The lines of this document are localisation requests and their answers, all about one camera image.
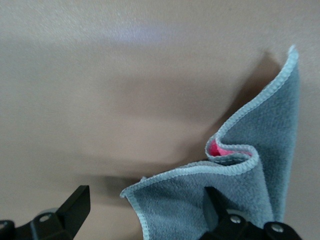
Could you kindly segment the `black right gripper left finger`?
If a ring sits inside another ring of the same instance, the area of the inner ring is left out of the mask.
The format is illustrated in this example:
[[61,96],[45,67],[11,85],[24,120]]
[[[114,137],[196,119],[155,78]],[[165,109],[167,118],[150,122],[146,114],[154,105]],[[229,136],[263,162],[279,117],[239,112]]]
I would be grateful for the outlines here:
[[0,221],[2,240],[73,240],[91,211],[90,187],[80,185],[54,212],[37,215],[16,227],[12,220]]

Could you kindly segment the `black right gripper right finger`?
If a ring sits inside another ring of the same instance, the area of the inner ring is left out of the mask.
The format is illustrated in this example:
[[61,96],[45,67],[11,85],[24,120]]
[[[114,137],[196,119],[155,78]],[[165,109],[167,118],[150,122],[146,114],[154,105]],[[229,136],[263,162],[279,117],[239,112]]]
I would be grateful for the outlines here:
[[208,231],[201,240],[300,240],[300,235],[289,225],[271,221],[262,228],[246,220],[235,210],[228,212],[221,193],[205,187],[203,213]]

